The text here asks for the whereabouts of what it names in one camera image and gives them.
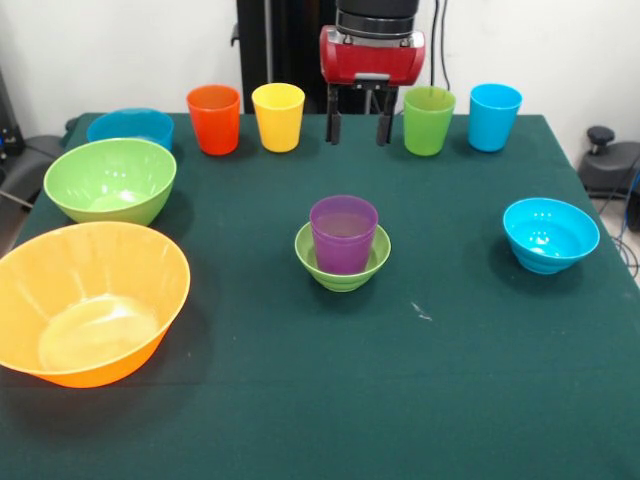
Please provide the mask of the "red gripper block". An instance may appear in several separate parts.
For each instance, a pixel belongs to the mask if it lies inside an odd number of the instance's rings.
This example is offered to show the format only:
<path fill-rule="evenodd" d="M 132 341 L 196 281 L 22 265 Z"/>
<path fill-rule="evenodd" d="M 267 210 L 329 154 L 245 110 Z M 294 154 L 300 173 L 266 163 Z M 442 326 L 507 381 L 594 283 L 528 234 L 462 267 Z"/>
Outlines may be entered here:
<path fill-rule="evenodd" d="M 335 26 L 324 26 L 319 37 L 320 69 L 327 85 L 326 141 L 340 142 L 341 114 L 338 111 L 339 86 L 361 81 L 386 82 L 379 116 L 376 142 L 391 142 L 398 88 L 413 85 L 426 56 L 425 35 L 414 31 L 396 39 L 373 39 L 341 33 Z"/>

